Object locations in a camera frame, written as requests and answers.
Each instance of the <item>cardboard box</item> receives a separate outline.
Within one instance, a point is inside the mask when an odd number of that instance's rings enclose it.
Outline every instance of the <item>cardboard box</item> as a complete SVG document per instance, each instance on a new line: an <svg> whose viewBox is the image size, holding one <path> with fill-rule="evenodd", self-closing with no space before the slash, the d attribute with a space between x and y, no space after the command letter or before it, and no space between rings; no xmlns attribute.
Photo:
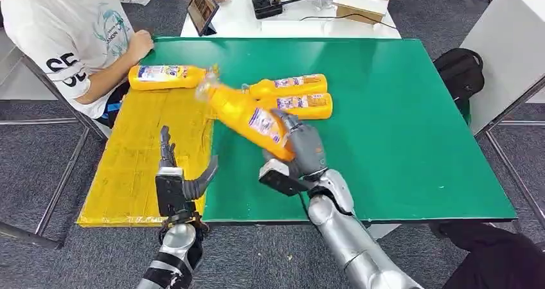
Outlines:
<svg viewBox="0 0 545 289"><path fill-rule="evenodd" d="M347 19L369 24L382 20L388 11L388 2L389 0L333 0L337 6L337 16L356 13L361 16L349 16Z"/></svg>

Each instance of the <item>detergent bottle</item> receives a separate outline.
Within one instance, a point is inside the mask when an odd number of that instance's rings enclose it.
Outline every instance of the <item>detergent bottle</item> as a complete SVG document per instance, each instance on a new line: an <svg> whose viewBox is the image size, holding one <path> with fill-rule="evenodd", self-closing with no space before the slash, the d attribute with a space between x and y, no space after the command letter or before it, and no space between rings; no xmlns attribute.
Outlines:
<svg viewBox="0 0 545 289"><path fill-rule="evenodd" d="M287 131L280 119L259 107L250 95L219 83L215 73L206 75L195 97L206 101L223 124L251 142L283 161L294 158L286 146Z"/></svg>
<svg viewBox="0 0 545 289"><path fill-rule="evenodd" d="M257 100L268 96L326 93L327 80L323 74L312 74L278 80L263 79L250 86L244 85L243 90Z"/></svg>
<svg viewBox="0 0 545 289"><path fill-rule="evenodd" d="M133 66L129 83L135 90L194 88L205 74L196 66Z"/></svg>
<svg viewBox="0 0 545 289"><path fill-rule="evenodd" d="M333 100L329 93L305 94L285 97L264 97L257 101L265 109L281 109L295 114L302 120L327 119L333 112Z"/></svg>

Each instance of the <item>green table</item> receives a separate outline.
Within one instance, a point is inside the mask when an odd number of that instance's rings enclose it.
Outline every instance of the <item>green table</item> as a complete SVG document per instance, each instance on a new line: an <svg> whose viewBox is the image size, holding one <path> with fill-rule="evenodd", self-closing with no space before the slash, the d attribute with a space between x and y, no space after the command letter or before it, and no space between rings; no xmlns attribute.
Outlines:
<svg viewBox="0 0 545 289"><path fill-rule="evenodd" d="M323 73L333 116L310 121L361 220L511 220L511 203L419 40L158 39L143 64L218 63L233 87ZM305 221L297 196L258 182L261 150L217 121L209 222Z"/></svg>

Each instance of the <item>robotic arm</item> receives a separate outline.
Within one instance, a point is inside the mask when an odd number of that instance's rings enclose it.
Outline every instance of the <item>robotic arm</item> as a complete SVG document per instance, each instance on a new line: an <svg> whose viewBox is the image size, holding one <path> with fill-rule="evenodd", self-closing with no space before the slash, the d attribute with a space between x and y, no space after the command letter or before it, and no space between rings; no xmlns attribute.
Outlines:
<svg viewBox="0 0 545 289"><path fill-rule="evenodd" d="M176 166L174 144L169 140L168 127L163 127L156 189L159 214L168 218L159 233L161 248L137 289L188 288L202 258L201 243L208 228L201 222L194 200L204 194L214 177L218 157L210 159L199 178L186 180L182 168Z"/></svg>
<svg viewBox="0 0 545 289"><path fill-rule="evenodd" d="M338 171L327 167L317 130L299 121L297 116L279 110L273 113L289 130L288 141L296 158L284 164L266 153L269 160L260 170L260 182L288 196L300 191L308 193L308 217L352 288L421 288L390 260L356 218L348 185Z"/></svg>
<svg viewBox="0 0 545 289"><path fill-rule="evenodd" d="M343 176L327 166L317 130L297 116L274 110L289 130L287 140L295 152L284 163L264 152L267 162L259 181L287 196L307 192L308 217L317 227L334 258L354 289L422 288L399 269L371 237L353 210L353 199ZM168 127L161 130L161 160L156 175L157 199L161 216L167 216L161 248L138 289L188 288L193 271L202 258L202 239L208 228L194 200L202 196L217 170L217 156L196 180L184 179L176 166L174 144L169 143Z"/></svg>

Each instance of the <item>person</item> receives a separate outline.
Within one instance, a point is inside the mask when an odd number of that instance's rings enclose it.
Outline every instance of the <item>person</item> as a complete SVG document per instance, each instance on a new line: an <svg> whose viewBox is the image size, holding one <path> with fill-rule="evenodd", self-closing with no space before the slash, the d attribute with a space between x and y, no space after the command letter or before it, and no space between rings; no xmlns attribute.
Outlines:
<svg viewBox="0 0 545 289"><path fill-rule="evenodd" d="M113 126L129 69L154 47L121 7L150 0L2 0L6 34L78 111Z"/></svg>
<svg viewBox="0 0 545 289"><path fill-rule="evenodd" d="M434 224L437 237L469 252L443 289L543 289L545 253L522 234L483 223Z"/></svg>

